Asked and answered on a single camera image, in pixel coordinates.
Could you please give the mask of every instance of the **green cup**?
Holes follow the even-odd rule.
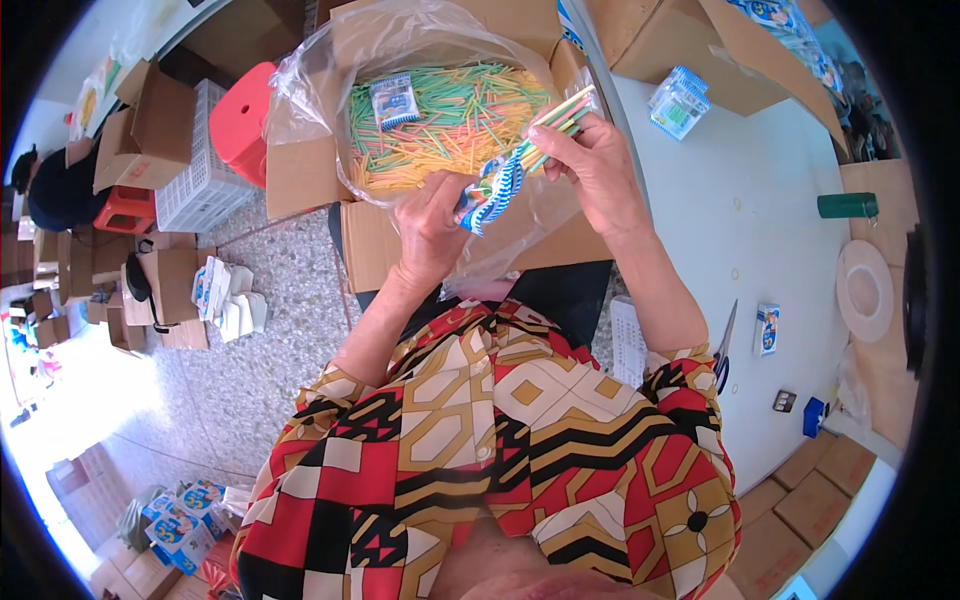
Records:
[[[876,194],[854,192],[851,194],[826,194],[817,197],[817,210],[822,219],[870,219],[876,222],[880,210],[876,206]]]

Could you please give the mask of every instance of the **woman's right hand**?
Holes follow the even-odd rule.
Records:
[[[587,220],[608,245],[651,227],[636,186],[636,175],[623,133],[591,113],[577,121],[573,137],[550,127],[535,126],[527,135],[550,159],[543,165],[551,181],[561,173],[573,183]]]

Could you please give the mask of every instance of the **terrazzo floor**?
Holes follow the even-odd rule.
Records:
[[[199,236],[199,247],[217,246],[221,258],[253,271],[253,290],[269,305],[266,330],[224,344],[211,327],[207,351],[163,348],[148,330],[137,366],[147,375],[116,391],[129,399],[128,414],[115,416],[103,439],[131,493],[201,475],[253,483],[294,412],[298,387],[313,383],[360,318],[356,300],[343,292],[346,274],[326,216],[321,208],[270,223],[261,195]],[[610,300],[621,293],[614,269],[593,345],[603,368],[612,369]],[[103,343],[94,336],[76,343],[86,338]],[[129,369],[129,359],[108,353],[97,369]]]

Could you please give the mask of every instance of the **white plastic crate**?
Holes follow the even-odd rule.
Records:
[[[617,296],[610,303],[613,330],[613,376],[634,388],[643,385],[647,366],[647,344],[636,320],[634,301]]]
[[[156,191],[156,228],[206,233],[245,204],[258,189],[233,172],[213,149],[210,112],[226,91],[204,79],[197,84],[190,166]]]

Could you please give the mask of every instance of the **patterned blouse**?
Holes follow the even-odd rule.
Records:
[[[425,598],[485,506],[507,536],[664,598],[740,543],[707,347],[651,354],[635,391],[507,300],[462,302],[401,344],[379,390],[327,366],[253,489],[245,598]]]

